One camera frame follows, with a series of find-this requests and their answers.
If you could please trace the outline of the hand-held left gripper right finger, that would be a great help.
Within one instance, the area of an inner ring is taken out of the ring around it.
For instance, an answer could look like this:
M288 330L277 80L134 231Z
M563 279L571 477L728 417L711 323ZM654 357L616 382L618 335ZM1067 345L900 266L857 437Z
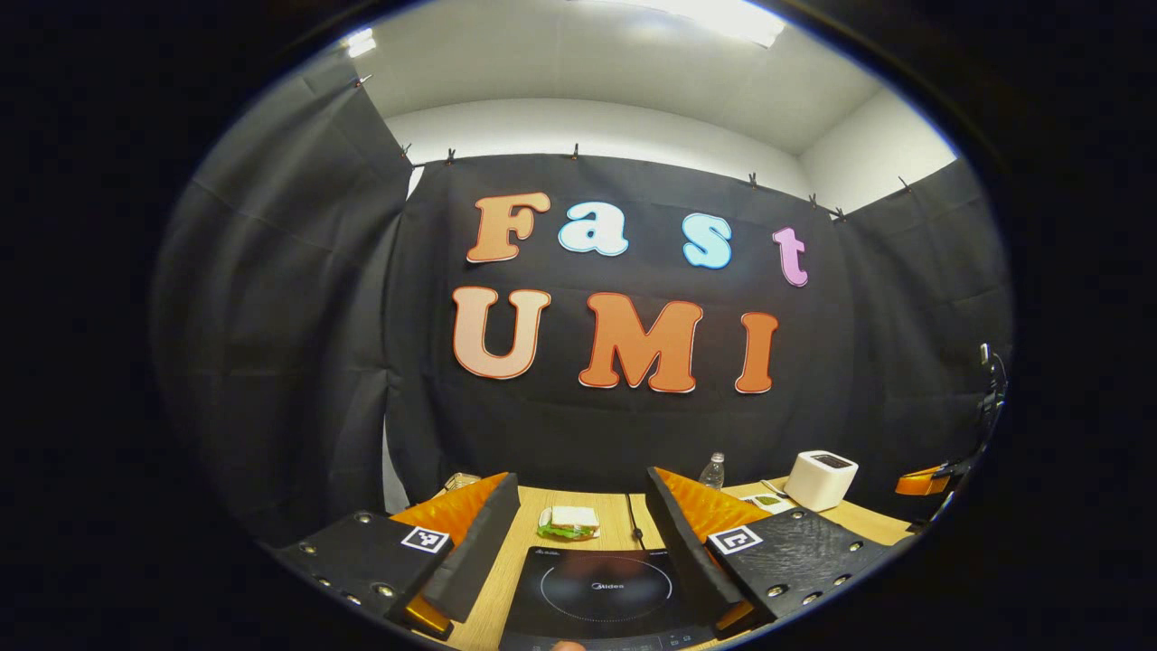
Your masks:
M892 545L816 515L781 515L650 467L644 501L691 613L718 638L797 617L874 574Z

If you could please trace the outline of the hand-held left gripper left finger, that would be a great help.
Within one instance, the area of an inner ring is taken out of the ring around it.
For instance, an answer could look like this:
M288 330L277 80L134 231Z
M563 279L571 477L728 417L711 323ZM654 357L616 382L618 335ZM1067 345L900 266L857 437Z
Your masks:
M474 609L519 506L518 478L499 473L400 515L346 515L272 555L364 617L448 639Z

